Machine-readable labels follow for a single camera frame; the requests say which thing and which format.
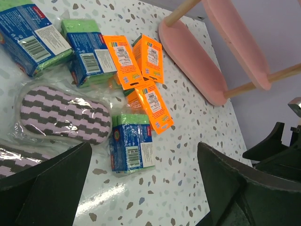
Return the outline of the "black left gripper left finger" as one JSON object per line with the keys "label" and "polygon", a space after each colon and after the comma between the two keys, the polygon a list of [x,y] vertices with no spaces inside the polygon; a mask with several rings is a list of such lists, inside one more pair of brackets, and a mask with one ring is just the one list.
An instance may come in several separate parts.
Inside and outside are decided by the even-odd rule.
{"label": "black left gripper left finger", "polygon": [[89,143],[0,180],[2,226],[71,226],[92,156]]}

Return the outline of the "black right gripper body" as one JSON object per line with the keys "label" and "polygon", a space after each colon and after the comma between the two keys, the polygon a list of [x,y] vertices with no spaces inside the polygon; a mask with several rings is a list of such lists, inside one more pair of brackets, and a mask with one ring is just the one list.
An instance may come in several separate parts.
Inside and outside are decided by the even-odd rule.
{"label": "black right gripper body", "polygon": [[262,172],[291,181],[301,180],[301,124],[291,127],[289,146],[282,144],[285,124],[277,122],[271,133],[260,143],[243,153]]}

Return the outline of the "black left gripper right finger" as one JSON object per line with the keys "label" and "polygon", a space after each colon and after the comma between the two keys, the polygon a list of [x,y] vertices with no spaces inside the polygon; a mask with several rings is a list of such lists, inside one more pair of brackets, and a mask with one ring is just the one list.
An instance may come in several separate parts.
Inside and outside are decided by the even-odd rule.
{"label": "black left gripper right finger", "polygon": [[200,226],[299,226],[301,185],[256,170],[199,142],[198,165],[209,205]]}

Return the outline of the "orange sponge box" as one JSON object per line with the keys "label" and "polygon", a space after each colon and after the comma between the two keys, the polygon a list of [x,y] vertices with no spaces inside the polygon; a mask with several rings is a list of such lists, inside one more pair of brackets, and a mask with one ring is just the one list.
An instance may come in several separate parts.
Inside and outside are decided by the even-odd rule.
{"label": "orange sponge box", "polygon": [[132,44],[133,54],[144,78],[164,83],[163,49],[161,43],[141,34]]}
{"label": "orange sponge box", "polygon": [[124,91],[128,104],[148,115],[151,129],[161,134],[173,126],[174,122],[155,82],[151,80],[133,89]]}
{"label": "orange sponge box", "polygon": [[123,90],[142,86],[145,81],[125,36],[104,35],[103,39],[117,68]]}

